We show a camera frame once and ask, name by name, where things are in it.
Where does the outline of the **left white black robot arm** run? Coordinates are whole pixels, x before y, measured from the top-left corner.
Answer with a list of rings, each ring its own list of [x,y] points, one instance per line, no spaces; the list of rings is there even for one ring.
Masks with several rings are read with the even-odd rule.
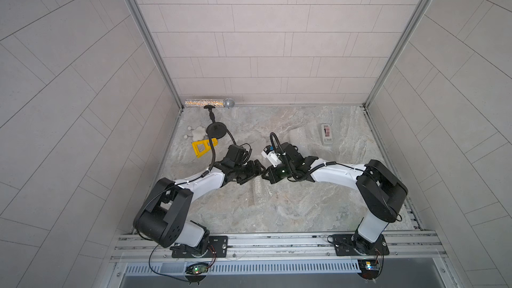
[[[210,170],[186,179],[172,181],[164,177],[153,186],[133,220],[133,227],[164,248],[176,244],[192,255],[203,255],[208,249],[209,231],[187,220],[191,204],[229,182],[243,185],[264,171],[258,160],[233,167],[217,162]]]

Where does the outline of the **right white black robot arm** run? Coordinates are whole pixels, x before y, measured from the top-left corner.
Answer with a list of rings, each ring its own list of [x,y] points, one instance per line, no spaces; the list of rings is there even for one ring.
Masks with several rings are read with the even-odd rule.
[[[309,156],[299,163],[280,163],[265,170],[262,178],[272,184],[290,181],[327,182],[358,190],[368,212],[346,247],[360,255],[384,256],[383,232],[401,220],[400,211],[408,195],[407,187],[381,161],[348,165]]]

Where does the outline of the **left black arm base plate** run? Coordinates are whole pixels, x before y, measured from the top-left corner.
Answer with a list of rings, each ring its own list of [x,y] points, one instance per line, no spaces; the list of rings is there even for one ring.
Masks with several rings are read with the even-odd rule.
[[[224,258],[227,255],[229,237],[226,235],[209,236],[202,239],[198,246],[178,244],[170,247],[173,258]]]

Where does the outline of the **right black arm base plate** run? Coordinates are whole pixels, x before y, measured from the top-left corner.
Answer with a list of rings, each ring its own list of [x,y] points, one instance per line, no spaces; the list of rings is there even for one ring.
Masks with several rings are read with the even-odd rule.
[[[362,238],[358,233],[331,235],[327,241],[334,246],[338,257],[389,255],[389,248],[383,234],[374,243]]]

